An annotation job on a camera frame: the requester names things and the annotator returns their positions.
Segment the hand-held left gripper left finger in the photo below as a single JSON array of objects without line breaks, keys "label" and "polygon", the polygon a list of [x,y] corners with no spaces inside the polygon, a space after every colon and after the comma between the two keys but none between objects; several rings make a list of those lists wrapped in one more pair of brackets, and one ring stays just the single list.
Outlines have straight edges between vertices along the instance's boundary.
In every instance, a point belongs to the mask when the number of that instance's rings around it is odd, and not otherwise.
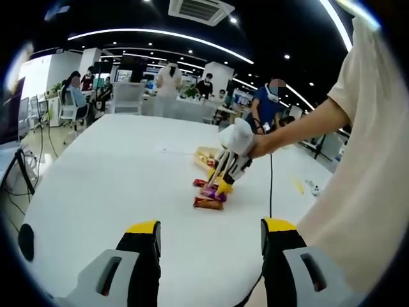
[{"label": "hand-held left gripper left finger", "polygon": [[157,306],[160,270],[160,221],[137,223],[115,249],[107,249],[78,275],[56,306]]}]

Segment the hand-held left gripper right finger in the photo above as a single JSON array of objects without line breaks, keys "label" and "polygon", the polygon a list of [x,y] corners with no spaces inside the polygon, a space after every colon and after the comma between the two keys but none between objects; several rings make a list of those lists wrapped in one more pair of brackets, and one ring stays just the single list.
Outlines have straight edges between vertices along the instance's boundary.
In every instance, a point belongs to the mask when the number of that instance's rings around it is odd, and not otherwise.
[{"label": "hand-held left gripper right finger", "polygon": [[290,222],[261,220],[261,252],[268,306],[360,306],[363,301],[336,263],[307,246]]}]

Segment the person's right hand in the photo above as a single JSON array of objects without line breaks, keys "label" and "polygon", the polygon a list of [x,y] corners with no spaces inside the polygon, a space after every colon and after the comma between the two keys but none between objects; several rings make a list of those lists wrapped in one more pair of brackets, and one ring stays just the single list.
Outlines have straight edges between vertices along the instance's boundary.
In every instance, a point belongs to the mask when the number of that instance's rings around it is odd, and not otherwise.
[{"label": "person's right hand", "polygon": [[277,142],[273,134],[255,135],[254,146],[248,153],[251,159],[257,159],[267,154],[272,154],[277,150]]}]

